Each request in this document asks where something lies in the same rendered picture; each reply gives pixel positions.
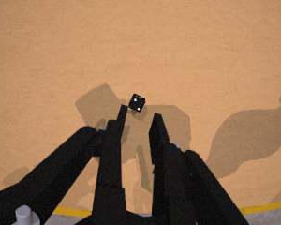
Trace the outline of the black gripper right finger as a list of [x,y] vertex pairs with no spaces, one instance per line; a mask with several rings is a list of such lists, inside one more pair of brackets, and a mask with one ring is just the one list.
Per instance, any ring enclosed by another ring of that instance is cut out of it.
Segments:
[[155,165],[152,216],[165,217],[165,225],[249,225],[200,155],[170,141],[159,113],[149,143]]

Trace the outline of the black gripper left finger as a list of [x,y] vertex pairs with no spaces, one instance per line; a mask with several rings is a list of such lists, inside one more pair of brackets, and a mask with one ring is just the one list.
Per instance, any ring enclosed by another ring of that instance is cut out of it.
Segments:
[[[121,138],[128,106],[99,131],[84,126],[19,183],[0,191],[0,225],[44,225],[92,157],[100,157],[93,225],[126,225]],[[87,148],[86,148],[87,147]]]

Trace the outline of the black die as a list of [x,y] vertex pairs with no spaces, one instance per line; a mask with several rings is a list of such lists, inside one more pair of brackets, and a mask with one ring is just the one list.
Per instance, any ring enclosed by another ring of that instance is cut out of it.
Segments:
[[145,98],[144,97],[141,97],[141,96],[139,96],[137,94],[134,94],[132,99],[129,102],[128,107],[130,109],[135,110],[135,111],[140,113],[142,108],[143,108],[144,103],[145,103]]

